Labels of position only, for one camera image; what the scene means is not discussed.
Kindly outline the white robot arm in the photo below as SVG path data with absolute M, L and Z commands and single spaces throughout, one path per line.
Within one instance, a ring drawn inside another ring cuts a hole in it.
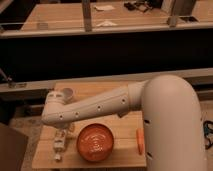
M 69 104 L 50 92 L 42 122 L 61 127 L 101 116 L 143 114 L 147 171 L 207 171 L 202 112 L 191 84 L 176 75 L 159 75 Z

